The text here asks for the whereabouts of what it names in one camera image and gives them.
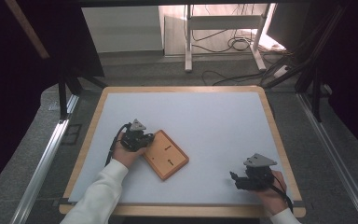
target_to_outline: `black cable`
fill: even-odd
[[[215,82],[212,86],[216,86],[217,84],[220,84],[222,82],[228,81],[228,80],[232,80],[232,81],[236,81],[236,82],[244,82],[244,81],[248,81],[248,80],[252,80],[252,79],[256,79],[256,78],[260,78],[263,74],[253,74],[253,75],[248,75],[248,76],[240,76],[240,77],[233,77],[233,78],[228,78],[228,79],[224,79],[224,80],[220,80]],[[243,80],[235,80],[235,78],[242,78],[242,77],[247,77]]]
[[[243,10],[245,9],[245,4],[242,4],[242,12],[241,15],[243,15]]]
[[[207,8],[207,5],[205,5],[205,9],[206,11],[208,12],[208,15],[211,15],[211,12],[209,12],[208,8]]]
[[[124,128],[129,128],[130,126],[131,126],[130,123],[124,124],[124,125],[118,130],[118,132],[117,132],[115,138],[113,139],[112,146],[110,146],[109,153],[107,154],[105,166],[106,166],[107,164],[109,164],[109,162],[110,162],[110,160],[111,160],[111,157],[112,157],[112,155],[113,155],[113,151],[115,150],[115,146],[116,146],[116,142],[117,142],[118,136],[120,135],[121,131],[123,131]]]
[[[184,7],[183,7],[183,18],[187,18],[187,17],[186,17],[186,5],[184,5]],[[185,21],[185,20],[183,21],[183,32],[185,33],[185,40],[187,40],[187,35],[186,35],[186,22],[188,22],[187,19],[186,19],[186,21]]]
[[[235,44],[236,44],[236,43],[242,43],[242,42],[244,42],[244,43],[247,44],[246,48],[244,48],[244,49],[237,49],[237,48],[235,48]],[[236,49],[237,51],[245,51],[245,50],[247,50],[248,48],[250,48],[249,42],[246,41],[246,39],[238,38],[238,37],[235,37],[235,36],[232,37],[232,38],[230,38],[230,39],[228,40],[227,44],[228,44],[229,47],[232,47],[233,49]]]
[[[274,178],[278,181],[279,185],[281,186],[281,189],[284,189],[284,187],[283,187],[281,181],[280,181],[275,175],[274,175]]]
[[[281,57],[280,60],[278,60],[276,63],[274,63],[272,66],[269,67],[269,69],[264,73],[264,75],[260,79],[260,83],[258,86],[263,87],[263,82],[267,77],[270,77],[271,75],[274,75],[281,67],[286,63],[288,60],[287,57]]]
[[[236,49],[236,50],[238,50],[238,51],[244,51],[244,50],[246,50],[246,49],[249,48],[249,44],[248,44],[248,46],[247,46],[246,48],[244,48],[244,49],[237,49],[237,48],[235,48],[234,45],[235,45],[236,43],[240,43],[240,42],[245,42],[245,41],[242,41],[242,39],[235,39],[235,40],[233,40],[233,42],[232,42],[231,44],[228,43],[228,49],[223,49],[223,50],[211,50],[211,49],[206,49],[205,47],[202,47],[202,46],[200,46],[200,45],[192,45],[192,46],[193,46],[193,47],[196,47],[196,48],[200,48],[200,49],[205,49],[205,50],[210,51],[210,52],[212,52],[212,53],[222,53],[222,52],[226,52],[226,51],[228,51],[228,50],[230,50],[230,49]]]
[[[312,58],[308,58],[306,61],[302,62],[299,65],[296,65],[295,67],[292,67],[290,70],[288,70],[284,76],[280,76],[275,78],[274,80],[271,80],[270,83],[266,85],[262,85],[262,88],[272,88],[281,82],[285,81],[287,78],[294,76],[295,74],[298,74],[303,69],[307,68],[310,63],[312,62]]]
[[[225,31],[227,31],[227,30],[222,30],[222,31],[219,31],[219,32],[217,32],[215,34],[212,34],[212,35],[207,35],[207,36],[205,36],[205,37],[203,37],[201,39],[196,39],[196,37],[194,37],[194,31],[193,30],[191,31],[191,35],[193,36],[193,39],[195,41],[201,41],[201,40],[204,40],[204,39],[208,39],[208,38],[210,38],[210,37],[212,37],[214,35],[220,35],[220,34],[224,33]]]
[[[293,52],[294,57],[304,53],[304,51],[306,51],[310,47],[310,44],[314,40],[315,36],[322,31],[325,25],[330,21],[331,17],[333,17],[333,14],[325,15],[322,19],[322,22],[319,22],[318,26],[313,29],[312,33],[310,33],[310,35],[308,35],[307,38],[303,40],[297,47],[291,50]]]
[[[263,57],[264,61],[266,61],[267,63],[276,63],[276,62],[272,62],[270,60],[268,60],[266,58],[267,55],[282,55],[282,53],[279,53],[279,52],[275,52],[275,53],[264,53],[262,54],[261,56]]]
[[[234,11],[231,12],[231,15],[234,15],[234,12],[237,11],[238,15],[238,9],[240,8],[240,4],[237,4],[237,7],[234,9]]]
[[[259,77],[261,77],[261,76],[263,75],[263,73],[258,73],[258,74],[243,75],[243,76],[238,76],[238,77],[225,77],[225,76],[223,76],[222,74],[220,74],[220,73],[218,73],[218,72],[208,70],[208,71],[204,71],[204,72],[202,73],[202,75],[201,75],[202,81],[203,81],[203,83],[204,83],[205,86],[207,86],[207,83],[206,83],[205,77],[204,77],[204,75],[205,75],[206,73],[214,73],[214,74],[216,74],[216,75],[218,75],[218,76],[224,78],[223,80],[220,80],[220,81],[215,82],[212,86],[215,86],[215,85],[217,85],[217,84],[219,84],[219,83],[222,83],[222,82],[225,82],[225,81],[229,81],[229,80],[239,83],[239,82],[243,82],[243,81],[246,81],[246,80],[259,78]]]
[[[272,190],[274,190],[275,192],[277,192],[287,203],[287,206],[290,208],[290,211],[292,211],[293,213],[293,203],[292,203],[292,200],[289,198],[289,196],[287,196],[281,182],[278,180],[278,183],[281,185],[281,188],[282,189],[278,189],[277,187],[274,186],[273,183],[268,183],[266,182],[264,179],[262,178],[259,178],[258,176],[256,177],[260,182],[262,182],[263,184],[269,186]]]
[[[253,6],[252,6],[252,12],[251,12],[251,15],[253,15],[253,10],[255,9],[255,4],[253,4]],[[253,39],[252,39],[252,31],[253,31],[253,29],[251,29],[251,43],[252,43],[252,41],[253,41]]]

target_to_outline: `cable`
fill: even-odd
[[[204,75],[205,75],[206,73],[214,73],[214,74],[216,74],[216,75],[218,75],[218,76],[220,76],[220,77],[223,78],[223,80],[220,80],[220,81],[215,82],[212,86],[216,86],[217,84],[222,83],[222,82],[225,82],[225,81],[228,81],[228,80],[234,81],[234,82],[238,82],[238,83],[239,83],[239,82],[243,82],[243,81],[246,81],[246,80],[259,78],[259,77],[261,77],[261,76],[263,75],[263,73],[258,73],[258,74],[243,75],[243,76],[238,76],[238,77],[225,77],[225,76],[223,76],[222,74],[220,74],[220,73],[218,73],[218,72],[208,70],[208,71],[204,71],[204,72],[202,73],[202,75],[201,75],[202,81],[203,81],[203,83],[204,83],[205,86],[208,85],[208,84],[206,83],[205,77],[204,77]]]
[[[234,11],[233,11],[231,14],[234,14],[235,11],[237,11],[237,14],[238,14],[239,9],[240,9],[240,4],[237,5],[237,7],[234,9]],[[194,6],[193,6],[193,8],[191,9],[191,15],[193,15],[193,14],[194,14]],[[215,34],[212,34],[212,35],[207,35],[207,36],[205,36],[205,37],[203,37],[203,38],[200,38],[200,39],[196,39],[196,38],[194,37],[194,31],[191,31],[191,35],[192,35],[192,37],[193,37],[193,39],[194,39],[195,41],[201,41],[201,40],[210,38],[210,37],[212,37],[212,36],[222,34],[222,33],[224,33],[225,31],[228,31],[228,29],[223,30],[223,31],[219,31],[219,32],[217,32],[217,33],[215,33]],[[228,51],[228,50],[230,50],[230,49],[235,49],[235,50],[237,50],[237,51],[245,51],[245,50],[247,50],[247,49],[249,48],[249,42],[248,42],[248,46],[246,46],[246,48],[244,48],[244,49],[238,49],[238,48],[235,47],[235,44],[237,44],[237,43],[239,43],[239,42],[245,42],[245,40],[244,40],[242,37],[241,37],[241,38],[237,37],[237,36],[236,36],[236,33],[237,33],[237,30],[235,30],[234,37],[231,37],[231,38],[228,40],[228,42],[227,42],[227,44],[228,44],[228,49],[212,50],[212,49],[206,49],[205,47],[200,46],[200,45],[192,45],[192,46],[193,46],[193,47],[196,47],[196,48],[200,48],[200,49],[205,49],[205,50],[207,50],[207,51],[209,51],[209,52],[212,52],[212,53],[222,53],[222,52],[226,52],[226,51]]]
[[[242,4],[242,12],[241,15],[243,15],[243,10],[245,9],[245,4]]]
[[[246,14],[246,13],[247,13],[246,11],[248,10],[248,5],[249,5],[249,4],[245,4],[245,5],[246,5],[245,15],[247,15],[247,14]]]
[[[183,6],[183,18],[186,18],[186,5]],[[187,20],[183,20],[183,32],[185,33],[185,40],[187,40],[186,36],[186,22]]]
[[[278,180],[278,183],[281,185],[281,188],[282,189],[278,189],[277,187],[274,186],[273,183],[269,183],[269,182],[266,182],[264,179],[262,178],[259,178],[257,176],[257,179],[262,182],[263,184],[269,186],[272,190],[274,190],[275,192],[277,192],[279,195],[281,195],[281,197],[286,201],[288,207],[290,208],[290,211],[292,211],[293,213],[293,203],[292,203],[292,200],[289,198],[289,196],[287,196],[281,182]]]
[[[208,12],[208,15],[211,15],[211,12],[209,12],[207,6],[208,6],[208,5],[205,5],[205,9],[206,9],[206,11]]]
[[[251,15],[253,15],[253,9],[255,9],[255,4],[253,4],[253,6],[252,6]],[[252,43],[252,41],[253,41],[253,39],[252,39],[252,31],[253,31],[253,29],[251,29],[251,43]]]
[[[118,130],[118,132],[117,132],[115,138],[113,139],[112,146],[111,146],[110,149],[109,149],[109,153],[107,154],[105,166],[106,166],[107,164],[109,164],[109,162],[110,162],[110,160],[111,160],[113,151],[115,150],[115,146],[116,146],[116,142],[117,142],[118,136],[120,135],[121,131],[123,131],[124,128],[129,128],[130,126],[131,126],[130,123],[124,124],[124,125]]]
[[[281,188],[284,189],[283,185],[281,184],[281,181],[275,175],[274,175],[274,178],[278,181],[278,183],[281,186]]]
[[[264,59],[264,61],[266,61],[267,63],[276,63],[276,62],[272,62],[272,61],[270,61],[269,59],[267,59],[266,58],[266,56],[268,56],[268,55],[285,55],[285,54],[283,54],[283,53],[279,53],[279,52],[275,52],[275,51],[273,51],[274,53],[265,53],[265,54],[262,54],[261,56],[263,57],[263,59]]]
[[[263,87],[263,82],[264,80],[275,74],[280,68],[280,65],[283,65],[285,62],[287,62],[287,57],[281,57],[280,60],[278,60],[276,63],[274,63],[272,66],[269,67],[269,69],[263,74],[263,76],[260,79],[260,83],[258,84],[258,86]]]
[[[319,22],[318,26],[310,33],[310,35],[308,35],[305,40],[303,40],[297,47],[292,50],[293,56],[297,57],[298,55],[304,54],[305,51],[310,47],[312,41],[315,39],[315,36],[322,31],[322,29],[332,17],[333,14],[328,13],[327,15],[325,15],[322,21]]]

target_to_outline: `black curtain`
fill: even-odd
[[[358,139],[358,1],[351,1],[318,66],[333,94],[330,105]]]
[[[71,74],[76,68],[88,76],[103,76],[79,6],[18,3],[51,58],[41,59],[0,0],[0,173],[34,120],[41,93],[58,82],[60,72]]]

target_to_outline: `gray floor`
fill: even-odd
[[[106,77],[100,80],[111,86],[201,86],[202,73],[215,71],[226,77],[257,73],[251,55],[208,56],[194,59],[192,73],[185,72],[182,58],[164,58],[161,55],[104,55],[101,60]],[[207,85],[222,78],[213,73],[204,74]],[[328,159],[319,138],[293,91],[296,77],[267,91],[268,100],[275,114],[281,138],[291,162],[307,214],[303,223],[358,223],[358,212],[343,187],[337,172]],[[27,223],[59,223],[63,218],[55,203],[61,198],[69,175],[76,161],[90,118],[98,102],[101,90],[82,80],[85,91],[80,95],[76,112],[70,125],[81,126],[78,141],[73,136],[63,138],[48,176],[40,190]],[[227,81],[223,85],[254,85],[259,79],[244,82]],[[42,105],[35,116],[28,133],[24,136],[15,155],[0,175],[0,223],[9,223],[27,184],[34,173],[48,140],[59,119],[57,108],[49,110],[58,101],[56,86],[42,94]],[[337,146],[342,159],[358,183],[358,142],[343,125],[327,99],[322,99],[321,115],[323,125]],[[153,222],[172,223],[172,219],[126,218],[126,223]],[[242,219],[205,219],[208,223],[244,223]],[[175,222],[191,222],[175,219]]]

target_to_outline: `metal rail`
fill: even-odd
[[[334,146],[334,143],[330,139],[327,131],[325,130],[323,124],[318,122],[318,120],[312,115],[310,110],[310,101],[307,98],[307,94],[299,93],[297,97],[308,118],[310,119],[310,123],[312,124],[313,129],[321,140],[330,161],[333,163],[333,166],[336,169],[345,190],[348,192],[354,206],[356,207],[356,210],[358,211],[358,185],[356,181],[353,179],[344,161],[339,156],[339,153]]]
[[[34,202],[36,200],[39,190],[42,188],[43,182],[45,181],[46,175],[54,156],[57,152],[58,146],[62,140],[63,134],[66,131],[66,128],[69,123],[69,119],[75,109],[78,97],[72,95],[67,104],[68,117],[64,120],[60,120],[57,124],[49,142],[46,146],[45,152],[40,159],[39,164],[37,165],[34,175],[32,176],[30,183],[28,184],[27,189],[25,190],[21,201],[14,213],[13,218],[10,220],[11,224],[25,223],[27,220]]]

